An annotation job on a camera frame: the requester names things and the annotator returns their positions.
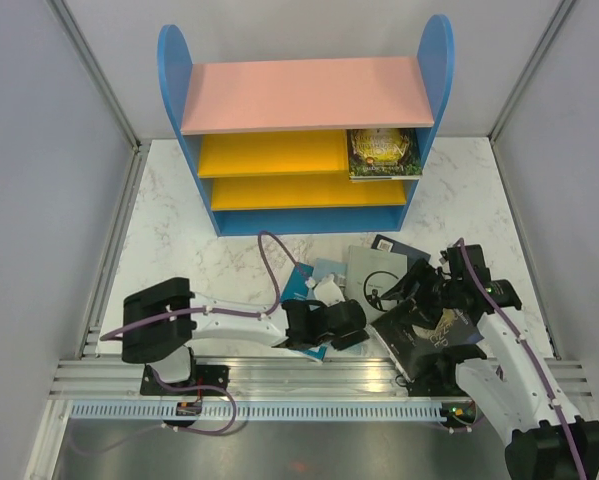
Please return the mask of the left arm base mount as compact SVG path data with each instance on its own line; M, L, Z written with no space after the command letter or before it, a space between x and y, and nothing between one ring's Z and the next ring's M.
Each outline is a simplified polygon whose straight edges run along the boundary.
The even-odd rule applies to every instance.
M206 397L224 397L223 393L229 384L230 368L226 365L196 364L187 380L171 384L171 389L164 388L154 377L151 367L145 367L140 386L140 394L148 397L191 396L192 400L179 401L175 407L175 416L192 417L201 413Z

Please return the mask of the yellow book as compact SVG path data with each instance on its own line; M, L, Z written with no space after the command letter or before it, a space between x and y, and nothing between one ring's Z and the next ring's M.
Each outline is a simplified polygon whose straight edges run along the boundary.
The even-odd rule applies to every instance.
M369 183L369 182L377 182L377 181L403 181L408 180L408 178L399 177L399 176L355 176L350 177L350 181L353 183Z

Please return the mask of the light blue book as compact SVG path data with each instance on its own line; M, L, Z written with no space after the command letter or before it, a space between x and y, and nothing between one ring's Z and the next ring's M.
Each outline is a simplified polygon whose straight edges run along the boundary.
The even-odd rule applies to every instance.
M346 284L346 272L346 263L317 258L314 264L312 277L319 283L326 276L332 275L334 277L334 283L339 288L343 289Z

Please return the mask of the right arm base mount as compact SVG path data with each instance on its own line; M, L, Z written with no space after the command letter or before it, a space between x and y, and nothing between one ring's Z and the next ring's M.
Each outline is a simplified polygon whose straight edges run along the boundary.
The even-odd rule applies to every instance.
M462 401L442 405L444 419L433 426L450 435L468 434L485 421L485 415L479 410L476 401L456 383L454 367L454 363L438 358L414 380L407 380L405 388L409 395L415 397L462 398Z

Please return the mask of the pale grey Gatsby book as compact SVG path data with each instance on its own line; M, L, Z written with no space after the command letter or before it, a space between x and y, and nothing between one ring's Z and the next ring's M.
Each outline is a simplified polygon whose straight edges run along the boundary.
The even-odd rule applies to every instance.
M382 300L381 296L394 287L407 270L405 255L351 246L344 295L361 305L370 324L397 305L396 301Z

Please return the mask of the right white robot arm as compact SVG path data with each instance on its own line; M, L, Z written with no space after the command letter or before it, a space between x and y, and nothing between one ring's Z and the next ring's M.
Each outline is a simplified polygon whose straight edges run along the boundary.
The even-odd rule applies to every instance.
M445 267L419 259L389 290L394 307L371 327L413 396L465 394L498 433L513 479L594 479L599 421L586 420L539 354L512 284L495 280L480 245L458 240ZM446 313L478 331L495 358L461 338L425 348Z

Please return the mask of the green Alice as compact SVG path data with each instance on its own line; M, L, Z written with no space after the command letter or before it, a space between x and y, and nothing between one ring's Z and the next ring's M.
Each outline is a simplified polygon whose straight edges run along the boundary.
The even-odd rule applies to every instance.
M350 129L346 138L349 178L399 176L415 180L423 173L415 129Z

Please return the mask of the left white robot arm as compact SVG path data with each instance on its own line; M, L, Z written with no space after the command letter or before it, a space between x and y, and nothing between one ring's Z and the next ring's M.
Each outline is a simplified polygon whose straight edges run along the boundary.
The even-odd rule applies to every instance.
M200 386L217 396L229 383L228 368L199 366L188 345L192 340L239 340L299 353L327 345L342 351L369 339L366 325L355 300L230 303L196 294L188 279L173 277L124 299L117 336L122 361L144 367L142 396L188 395Z

